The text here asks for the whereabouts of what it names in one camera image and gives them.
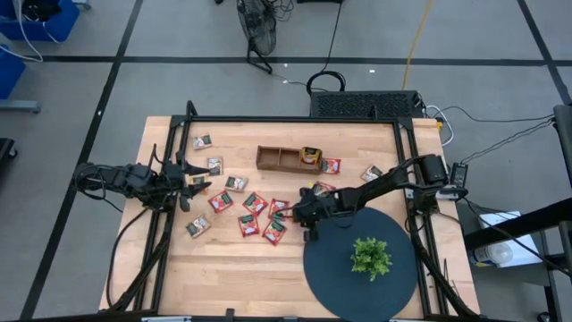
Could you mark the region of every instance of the yellow cable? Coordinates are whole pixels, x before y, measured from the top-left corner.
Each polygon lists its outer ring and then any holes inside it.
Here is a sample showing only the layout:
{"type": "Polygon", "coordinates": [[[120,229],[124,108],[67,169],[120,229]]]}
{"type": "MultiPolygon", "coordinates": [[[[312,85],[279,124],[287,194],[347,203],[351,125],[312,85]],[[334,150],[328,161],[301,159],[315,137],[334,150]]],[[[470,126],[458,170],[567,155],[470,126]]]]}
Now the yellow cable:
{"type": "Polygon", "coordinates": [[[427,0],[427,5],[425,6],[425,12],[423,13],[423,18],[421,19],[421,24],[419,24],[419,29],[417,30],[417,34],[415,35],[413,44],[411,44],[411,50],[409,50],[408,63],[405,66],[405,74],[403,75],[403,85],[401,86],[401,90],[405,90],[405,87],[408,85],[409,65],[411,64],[411,56],[413,56],[413,52],[415,51],[415,47],[417,46],[417,41],[419,40],[419,37],[423,33],[423,28],[425,27],[425,21],[427,20],[427,16],[431,11],[432,6],[433,6],[433,0],[427,0]]]}

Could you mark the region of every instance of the white cable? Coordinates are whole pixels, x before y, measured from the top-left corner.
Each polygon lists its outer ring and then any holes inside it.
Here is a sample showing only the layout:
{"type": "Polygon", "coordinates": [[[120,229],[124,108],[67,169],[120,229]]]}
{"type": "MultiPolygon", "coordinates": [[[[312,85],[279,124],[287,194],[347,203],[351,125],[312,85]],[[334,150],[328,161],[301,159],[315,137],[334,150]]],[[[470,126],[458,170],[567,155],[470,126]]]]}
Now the white cable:
{"type": "MultiPolygon", "coordinates": [[[[38,55],[39,59],[35,58],[35,57],[29,57],[29,56],[25,56],[25,55],[18,55],[2,46],[0,46],[0,49],[4,50],[6,53],[10,54],[10,55],[15,55],[16,57],[19,57],[21,59],[25,59],[25,60],[30,60],[32,62],[38,62],[38,63],[43,63],[44,62],[44,56],[42,56],[42,54],[39,53],[39,51],[29,42],[28,40],[28,36],[26,36],[26,32],[24,31],[24,25],[21,22],[21,0],[18,0],[18,22],[20,23],[20,30],[21,30],[21,34],[22,36],[24,36],[24,39],[26,39],[26,42],[28,43],[28,46],[36,53],[36,55],[38,55]]],[[[55,39],[52,37],[52,35],[49,34],[49,32],[47,33],[47,35],[53,40],[55,41],[55,39]]]]}
{"type": "Polygon", "coordinates": [[[44,30],[46,31],[47,36],[50,37],[50,39],[52,39],[52,41],[54,41],[56,44],[59,44],[60,42],[57,41],[57,40],[54,38],[54,36],[52,36],[52,34],[50,34],[49,31],[47,31],[46,22],[45,22],[45,21],[42,23],[42,26],[44,26],[44,30]]]}
{"type": "Polygon", "coordinates": [[[443,146],[448,145],[449,143],[451,143],[453,141],[453,138],[455,137],[455,133],[453,132],[453,128],[450,126],[449,120],[447,120],[447,116],[445,116],[445,114],[443,112],[441,112],[441,109],[439,109],[439,107],[437,106],[426,106],[425,108],[434,108],[437,110],[437,114],[440,114],[443,117],[443,120],[445,120],[445,123],[447,124],[447,127],[449,127],[449,131],[450,131],[450,138],[445,141],[445,143],[443,143],[443,146]]]}

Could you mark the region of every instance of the blue bin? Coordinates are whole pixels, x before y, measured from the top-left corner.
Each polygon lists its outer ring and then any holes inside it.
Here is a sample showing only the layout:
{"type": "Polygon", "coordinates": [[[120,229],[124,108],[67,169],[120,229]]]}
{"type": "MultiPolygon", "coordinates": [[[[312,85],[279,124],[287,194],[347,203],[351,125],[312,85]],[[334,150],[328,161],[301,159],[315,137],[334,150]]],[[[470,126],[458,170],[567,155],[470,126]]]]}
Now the blue bin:
{"type": "Polygon", "coordinates": [[[21,58],[0,50],[0,99],[7,99],[16,82],[24,72],[26,65],[21,58]]]}
{"type": "MultiPolygon", "coordinates": [[[[80,9],[72,2],[72,0],[47,0],[50,2],[58,3],[62,11],[50,17],[49,21],[22,21],[26,36],[28,39],[36,41],[53,41],[49,35],[58,42],[65,41],[72,31],[75,21],[80,16],[80,9]]],[[[21,34],[20,23],[15,18],[15,12],[12,6],[12,0],[0,0],[0,14],[4,17],[13,17],[13,20],[2,21],[0,20],[0,32],[2,32],[8,39],[11,40],[24,40],[21,34]]]]}

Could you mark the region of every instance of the black floor line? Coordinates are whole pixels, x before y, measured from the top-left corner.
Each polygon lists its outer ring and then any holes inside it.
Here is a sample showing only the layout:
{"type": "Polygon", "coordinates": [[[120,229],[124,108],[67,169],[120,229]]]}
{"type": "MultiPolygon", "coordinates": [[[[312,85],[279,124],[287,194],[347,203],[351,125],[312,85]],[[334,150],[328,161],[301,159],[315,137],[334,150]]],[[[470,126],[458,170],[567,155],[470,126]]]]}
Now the black floor line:
{"type": "MultiPolygon", "coordinates": [[[[324,64],[326,57],[267,57],[271,64],[324,64]]],[[[113,63],[112,56],[44,56],[46,62],[57,63],[113,63]]],[[[173,57],[173,56],[125,56],[122,63],[130,64],[246,64],[246,57],[173,57]]],[[[380,64],[405,65],[407,58],[332,57],[329,64],[380,64]]],[[[463,58],[413,58],[412,65],[427,66],[544,66],[543,59],[463,59],[463,58]]],[[[572,60],[559,60],[554,64],[572,66],[572,60]]]]}
{"type": "Polygon", "coordinates": [[[566,87],[566,84],[564,84],[564,81],[562,81],[562,77],[558,72],[558,68],[554,64],[554,61],[552,60],[551,53],[548,50],[546,43],[544,42],[543,36],[538,30],[536,22],[534,22],[533,15],[530,13],[528,4],[526,4],[525,0],[518,0],[518,6],[520,6],[520,10],[522,11],[522,14],[524,14],[525,16],[528,28],[530,29],[530,32],[533,34],[534,41],[536,42],[536,45],[538,46],[540,53],[543,55],[544,61],[548,65],[548,70],[551,74],[552,81],[554,81],[554,86],[556,86],[556,90],[560,95],[560,99],[562,99],[562,102],[564,104],[571,103],[572,100],[570,100],[570,93],[568,92],[568,88],[566,87]]]}
{"type": "MultiPolygon", "coordinates": [[[[117,79],[117,73],[119,72],[119,68],[122,64],[122,58],[124,57],[125,51],[127,50],[127,45],[129,44],[131,33],[133,32],[133,28],[139,16],[139,11],[142,4],[143,0],[137,0],[133,5],[127,27],[123,32],[122,42],[117,49],[117,55],[114,58],[114,64],[112,65],[109,76],[107,77],[107,82],[105,83],[101,98],[99,99],[99,103],[97,103],[97,110],[95,111],[93,119],[91,120],[91,125],[89,126],[86,140],[83,144],[83,147],[81,148],[78,164],[88,161],[89,154],[91,153],[91,149],[93,148],[93,144],[96,140],[99,124],[101,123],[101,120],[104,116],[107,102],[114,88],[115,80],[117,79]]],[[[34,316],[34,311],[36,310],[40,295],[44,289],[44,285],[46,284],[46,279],[49,274],[50,267],[52,266],[52,262],[54,261],[55,253],[57,252],[60,240],[62,239],[63,229],[65,228],[65,224],[67,223],[70,211],[72,210],[72,204],[75,200],[75,195],[76,191],[72,187],[72,181],[70,181],[68,190],[66,191],[65,197],[63,198],[62,207],[60,208],[60,212],[58,213],[57,219],[55,220],[54,229],[50,234],[46,250],[44,251],[44,255],[42,256],[42,259],[39,263],[38,271],[36,272],[36,276],[32,282],[28,297],[26,298],[24,307],[21,311],[20,319],[31,319],[34,316]]]]}

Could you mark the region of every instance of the black circular plate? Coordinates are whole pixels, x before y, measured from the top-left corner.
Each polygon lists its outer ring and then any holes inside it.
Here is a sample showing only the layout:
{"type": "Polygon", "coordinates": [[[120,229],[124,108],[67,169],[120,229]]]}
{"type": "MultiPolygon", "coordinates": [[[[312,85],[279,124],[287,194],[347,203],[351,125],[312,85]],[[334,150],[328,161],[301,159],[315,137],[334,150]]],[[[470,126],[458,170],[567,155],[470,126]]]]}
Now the black circular plate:
{"type": "Polygon", "coordinates": [[[386,321],[408,304],[416,288],[413,245],[401,226],[384,213],[364,208],[352,218],[317,223],[318,240],[304,248],[304,272],[310,289],[331,313],[348,321],[386,321]],[[342,229],[353,220],[351,227],[342,229]],[[390,272],[369,281],[352,272],[354,242],[375,237],[386,241],[390,272]]]}

